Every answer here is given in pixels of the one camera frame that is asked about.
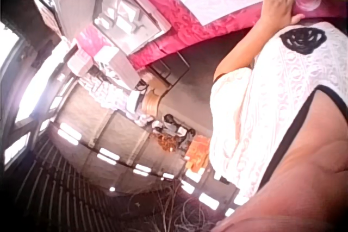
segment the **woman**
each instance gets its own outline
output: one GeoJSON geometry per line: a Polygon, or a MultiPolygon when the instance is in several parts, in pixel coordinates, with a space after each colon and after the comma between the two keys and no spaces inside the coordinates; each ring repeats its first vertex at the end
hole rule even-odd
{"type": "Polygon", "coordinates": [[[348,206],[347,37],[293,2],[265,0],[216,69],[210,161],[251,199],[215,231],[325,231],[348,206]]]}

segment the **forearm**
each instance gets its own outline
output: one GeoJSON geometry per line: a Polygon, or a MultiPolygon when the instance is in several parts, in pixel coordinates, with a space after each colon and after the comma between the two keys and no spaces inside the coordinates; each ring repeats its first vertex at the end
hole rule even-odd
{"type": "Polygon", "coordinates": [[[220,62],[215,71],[214,80],[222,74],[249,66],[264,45],[273,37],[274,33],[261,21],[257,22],[250,32],[220,62]]]}

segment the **pink cloth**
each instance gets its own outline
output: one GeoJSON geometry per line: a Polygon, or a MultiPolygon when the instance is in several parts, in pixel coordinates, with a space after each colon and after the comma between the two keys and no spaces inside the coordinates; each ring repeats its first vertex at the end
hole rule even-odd
{"type": "MultiPolygon", "coordinates": [[[[129,57],[137,69],[203,40],[252,27],[260,18],[262,8],[262,3],[258,3],[202,26],[180,0],[149,1],[171,23],[172,28],[129,57]]],[[[296,0],[294,13],[303,13],[307,18],[347,15],[345,2],[340,0],[296,0]]],[[[104,38],[101,34],[96,34],[95,28],[87,28],[82,35],[83,37],[78,36],[77,40],[92,57],[99,51],[101,45],[107,42],[101,39],[104,38]]]]}

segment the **red tablecloth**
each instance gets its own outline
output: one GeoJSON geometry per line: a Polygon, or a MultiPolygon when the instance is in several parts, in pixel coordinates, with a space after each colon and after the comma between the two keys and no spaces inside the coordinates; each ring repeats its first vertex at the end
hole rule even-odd
{"type": "MultiPolygon", "coordinates": [[[[141,68],[200,41],[251,27],[260,18],[262,8],[262,3],[258,3],[202,26],[180,0],[150,1],[171,23],[172,28],[129,57],[135,68],[141,68]]],[[[347,16],[346,3],[340,0],[296,0],[294,13],[305,14],[307,18],[347,16]]],[[[77,41],[92,57],[102,46],[110,45],[93,25],[82,31],[77,41]]]]}

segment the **black rose applique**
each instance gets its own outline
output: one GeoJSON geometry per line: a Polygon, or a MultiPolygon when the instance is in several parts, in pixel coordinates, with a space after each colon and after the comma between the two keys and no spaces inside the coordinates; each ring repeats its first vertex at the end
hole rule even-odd
{"type": "Polygon", "coordinates": [[[303,54],[312,54],[326,40],[325,32],[318,28],[302,27],[292,29],[280,36],[286,48],[303,54]]]}

